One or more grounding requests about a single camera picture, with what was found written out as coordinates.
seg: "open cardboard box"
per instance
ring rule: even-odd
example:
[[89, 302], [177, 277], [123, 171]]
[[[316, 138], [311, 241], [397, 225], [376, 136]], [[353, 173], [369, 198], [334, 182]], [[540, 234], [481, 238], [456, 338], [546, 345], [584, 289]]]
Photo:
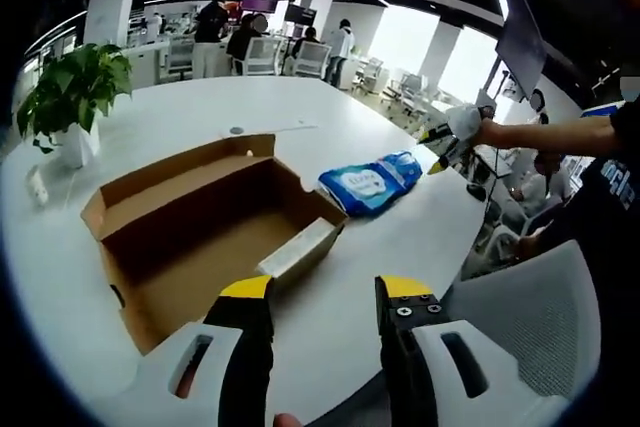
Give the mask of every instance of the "open cardboard box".
[[229, 284], [271, 273], [278, 286], [329, 252], [346, 214], [305, 192], [274, 144], [274, 135], [254, 135], [203, 145], [89, 200], [82, 218], [143, 354], [203, 317]]

